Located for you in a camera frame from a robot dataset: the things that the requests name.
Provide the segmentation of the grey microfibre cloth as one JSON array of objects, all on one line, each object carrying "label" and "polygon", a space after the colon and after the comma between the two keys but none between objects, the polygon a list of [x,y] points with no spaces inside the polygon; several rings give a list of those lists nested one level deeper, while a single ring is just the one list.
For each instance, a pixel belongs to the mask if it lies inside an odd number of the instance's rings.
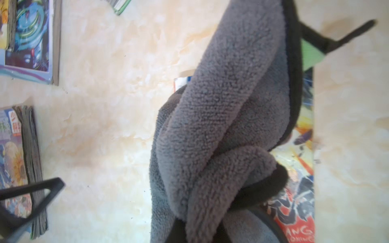
[{"label": "grey microfibre cloth", "polygon": [[288,182],[272,150],[292,134],[302,103],[302,45],[339,40],[300,22],[294,1],[230,1],[188,84],[160,108],[151,150],[151,242],[285,243],[262,208]]}]

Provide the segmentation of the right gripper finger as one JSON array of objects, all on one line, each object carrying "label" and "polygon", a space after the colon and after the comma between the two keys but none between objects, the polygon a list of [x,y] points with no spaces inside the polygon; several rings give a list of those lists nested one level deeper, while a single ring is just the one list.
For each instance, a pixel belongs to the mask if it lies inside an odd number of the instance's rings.
[{"label": "right gripper finger", "polygon": [[1,242],[16,243],[25,232],[46,229],[46,208],[63,190],[61,178],[53,178],[1,190]]}]

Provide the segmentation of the blue sunflower magazine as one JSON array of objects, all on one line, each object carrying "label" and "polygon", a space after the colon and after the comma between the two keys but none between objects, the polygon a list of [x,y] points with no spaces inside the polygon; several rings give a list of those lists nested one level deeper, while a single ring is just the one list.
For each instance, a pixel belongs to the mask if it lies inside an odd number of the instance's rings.
[{"label": "blue sunflower magazine", "polygon": [[[1,108],[1,190],[39,181],[43,173],[33,107]],[[43,227],[29,232],[30,239],[46,233],[48,217]]]}]

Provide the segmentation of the red manga book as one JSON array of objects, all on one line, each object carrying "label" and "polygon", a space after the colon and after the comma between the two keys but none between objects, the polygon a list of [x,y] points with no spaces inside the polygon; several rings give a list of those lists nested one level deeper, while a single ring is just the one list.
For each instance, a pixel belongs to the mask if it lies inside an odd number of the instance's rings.
[{"label": "red manga book", "polygon": [[287,185],[268,202],[230,214],[215,243],[315,242],[313,159],[313,69],[304,73],[302,106],[297,123],[272,151],[289,175]]}]

